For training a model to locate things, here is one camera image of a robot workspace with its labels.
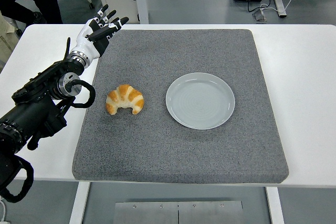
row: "black robotic arm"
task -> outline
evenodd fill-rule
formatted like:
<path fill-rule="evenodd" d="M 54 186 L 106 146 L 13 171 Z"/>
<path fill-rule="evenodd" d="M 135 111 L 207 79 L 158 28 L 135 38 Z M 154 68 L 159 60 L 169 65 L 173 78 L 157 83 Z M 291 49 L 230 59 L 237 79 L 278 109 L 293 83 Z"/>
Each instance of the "black robotic arm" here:
<path fill-rule="evenodd" d="M 28 142 L 29 150 L 35 150 L 41 138 L 53 136 L 67 125 L 64 118 L 71 106 L 90 107 L 96 96 L 95 89 L 79 79 L 93 60 L 102 56 L 111 37 L 129 19 L 115 19 L 109 22 L 116 11 L 103 17 L 105 5 L 97 15 L 87 21 L 77 37 L 77 45 L 69 53 L 70 38 L 64 59 L 30 79 L 16 91 L 12 99 L 15 107 L 0 118 L 0 195 L 9 202 L 18 202 L 25 197 L 34 180 L 30 163 L 15 154 Z M 84 86 L 90 92 L 84 104 L 74 103 L 75 96 Z M 13 196 L 7 186 L 20 169 L 27 171 L 22 191 Z"/>

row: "white plate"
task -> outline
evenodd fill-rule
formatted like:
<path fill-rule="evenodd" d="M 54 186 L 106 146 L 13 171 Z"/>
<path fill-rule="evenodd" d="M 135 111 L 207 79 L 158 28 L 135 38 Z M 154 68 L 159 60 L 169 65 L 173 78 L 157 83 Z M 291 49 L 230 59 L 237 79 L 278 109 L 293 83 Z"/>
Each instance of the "white plate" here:
<path fill-rule="evenodd" d="M 235 108 L 229 85 L 209 73 L 189 73 L 168 88 L 166 105 L 170 115 L 182 125 L 208 130 L 225 123 Z"/>

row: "white desk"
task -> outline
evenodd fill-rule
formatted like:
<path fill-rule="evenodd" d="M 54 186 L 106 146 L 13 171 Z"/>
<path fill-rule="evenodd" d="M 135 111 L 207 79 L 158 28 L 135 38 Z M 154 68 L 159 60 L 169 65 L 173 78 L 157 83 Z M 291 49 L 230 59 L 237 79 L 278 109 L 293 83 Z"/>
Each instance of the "white desk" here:
<path fill-rule="evenodd" d="M 0 74 L 0 115 L 13 106 L 12 94 L 64 56 L 82 25 L 32 25 Z M 289 166 L 279 185 L 336 187 L 336 27 L 331 25 L 125 25 L 123 29 L 250 29 Z M 92 83 L 97 61 L 81 79 Z M 77 102 L 85 102 L 83 89 Z M 35 179 L 74 181 L 71 172 L 84 109 L 71 108 L 68 126 L 43 138 L 35 151 L 18 153 L 31 162 Z M 20 172 L 19 179 L 25 178 Z"/>

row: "bread roll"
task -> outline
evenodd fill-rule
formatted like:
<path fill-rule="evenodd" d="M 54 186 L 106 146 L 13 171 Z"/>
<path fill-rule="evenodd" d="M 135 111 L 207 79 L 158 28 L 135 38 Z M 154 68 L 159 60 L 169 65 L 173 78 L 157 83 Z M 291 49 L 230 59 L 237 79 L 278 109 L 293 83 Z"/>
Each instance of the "bread roll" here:
<path fill-rule="evenodd" d="M 115 115 L 118 108 L 132 108 L 132 114 L 136 115 L 143 105 L 142 93 L 128 84 L 123 84 L 107 95 L 105 107 L 111 115 Z"/>

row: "floor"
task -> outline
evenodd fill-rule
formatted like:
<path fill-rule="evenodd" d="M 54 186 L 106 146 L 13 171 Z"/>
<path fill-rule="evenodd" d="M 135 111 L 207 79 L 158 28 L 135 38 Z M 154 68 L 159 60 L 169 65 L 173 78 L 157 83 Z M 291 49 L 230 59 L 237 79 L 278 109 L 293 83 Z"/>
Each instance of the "floor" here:
<path fill-rule="evenodd" d="M 92 0 L 58 0 L 65 24 L 84 24 L 101 7 Z M 37 10 L 33 2 L 24 2 Z M 151 24 L 264 24 L 247 11 L 246 3 L 233 0 L 149 0 Z M 264 10 L 266 24 L 332 24 L 336 25 L 336 0 L 292 0 L 287 17 L 279 18 L 272 10 Z M 78 183 L 35 182 L 23 201 L 6 203 L 6 220 L 16 223 L 67 223 Z M 14 181 L 12 189 L 19 190 Z M 279 196 L 286 224 L 335 223 L 335 189 L 280 188 Z M 263 188 L 219 185 L 134 185 L 93 183 L 83 223 L 112 223 L 114 203 L 146 200 L 241 200 L 246 223 L 270 223 L 266 194 Z"/>

